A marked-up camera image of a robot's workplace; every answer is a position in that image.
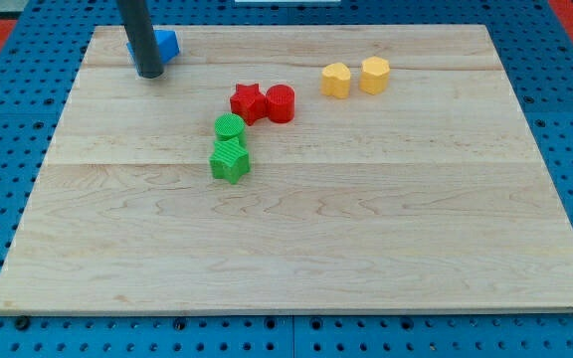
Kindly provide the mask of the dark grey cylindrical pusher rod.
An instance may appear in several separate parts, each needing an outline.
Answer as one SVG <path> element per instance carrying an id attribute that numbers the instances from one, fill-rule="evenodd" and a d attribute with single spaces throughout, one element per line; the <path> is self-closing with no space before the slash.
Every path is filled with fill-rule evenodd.
<path id="1" fill-rule="evenodd" d="M 155 79 L 164 72 L 161 55 L 145 0 L 116 0 L 123 27 L 133 51 L 138 75 Z"/>

